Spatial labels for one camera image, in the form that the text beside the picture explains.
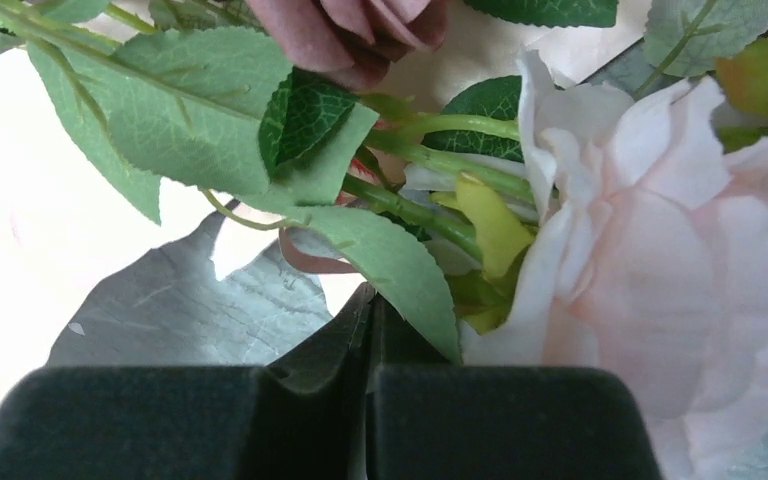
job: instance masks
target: artificial peony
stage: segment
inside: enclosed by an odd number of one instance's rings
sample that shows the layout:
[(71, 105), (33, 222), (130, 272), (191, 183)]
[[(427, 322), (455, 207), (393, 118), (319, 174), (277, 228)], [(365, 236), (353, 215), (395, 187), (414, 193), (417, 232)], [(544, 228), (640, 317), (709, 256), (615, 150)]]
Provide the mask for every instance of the artificial peony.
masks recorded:
[(611, 371), (666, 478), (724, 478), (768, 430), (768, 138), (723, 154), (710, 78), (633, 103), (556, 91), (536, 53), (520, 68), (542, 228), (507, 322), (464, 326), (464, 360)]
[(350, 89), (380, 82), (390, 63), (443, 42), (446, 0), (247, 0), (281, 50)]

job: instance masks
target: black object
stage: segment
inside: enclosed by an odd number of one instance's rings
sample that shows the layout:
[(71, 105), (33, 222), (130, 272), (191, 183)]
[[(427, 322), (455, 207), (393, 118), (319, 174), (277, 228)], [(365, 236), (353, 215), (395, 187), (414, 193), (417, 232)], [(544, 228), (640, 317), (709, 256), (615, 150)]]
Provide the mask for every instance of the black object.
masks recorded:
[(364, 459), (370, 480), (661, 479), (615, 377), (449, 366), (368, 286), (268, 367), (43, 369), (0, 408), (0, 480), (363, 478)]

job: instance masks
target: bouquet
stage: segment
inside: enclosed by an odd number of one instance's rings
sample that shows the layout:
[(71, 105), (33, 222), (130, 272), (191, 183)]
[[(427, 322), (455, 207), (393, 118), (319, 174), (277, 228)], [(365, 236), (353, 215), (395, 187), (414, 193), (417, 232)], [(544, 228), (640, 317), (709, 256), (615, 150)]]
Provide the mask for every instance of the bouquet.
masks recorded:
[[(547, 28), (610, 27), (618, 3), (463, 2)], [(27, 50), (144, 217), (172, 181), (300, 270), (361, 274), (453, 364), (611, 371), (667, 478), (723, 478), (768, 429), (768, 0), (653, 0), (652, 75), (630, 93), (563, 85), (527, 49), (439, 113), (369, 91), (440, 45), (446, 7), (153, 0), (148, 23), (110, 0), (0, 0), (0, 55)], [(81, 26), (102, 14), (140, 33)], [(724, 108), (746, 121), (712, 123)]]

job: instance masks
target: artificial rose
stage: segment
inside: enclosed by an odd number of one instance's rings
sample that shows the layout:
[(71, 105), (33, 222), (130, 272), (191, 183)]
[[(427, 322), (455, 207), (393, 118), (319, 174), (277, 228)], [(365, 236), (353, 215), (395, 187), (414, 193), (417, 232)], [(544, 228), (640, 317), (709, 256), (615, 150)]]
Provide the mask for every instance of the artificial rose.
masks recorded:
[(291, 62), (353, 90), (443, 42), (446, 0), (246, 0)]
[(666, 478), (725, 478), (768, 431), (768, 138), (724, 155), (710, 78), (629, 107), (556, 91), (536, 54), (520, 68), (542, 228), (507, 322), (464, 326), (464, 360), (611, 371)]

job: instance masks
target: pink peony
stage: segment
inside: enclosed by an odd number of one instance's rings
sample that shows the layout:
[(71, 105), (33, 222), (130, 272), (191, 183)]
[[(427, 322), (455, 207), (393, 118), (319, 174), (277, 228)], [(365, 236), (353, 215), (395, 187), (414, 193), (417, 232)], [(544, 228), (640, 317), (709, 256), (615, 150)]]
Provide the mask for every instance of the pink peony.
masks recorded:
[(535, 53), (520, 68), (542, 228), (508, 321), (464, 326), (464, 359), (611, 371), (666, 478), (725, 478), (768, 431), (768, 138), (723, 153), (710, 78), (633, 104), (554, 90)]
[(247, 0), (293, 63), (350, 89), (380, 82), (390, 63), (443, 42), (445, 0)]

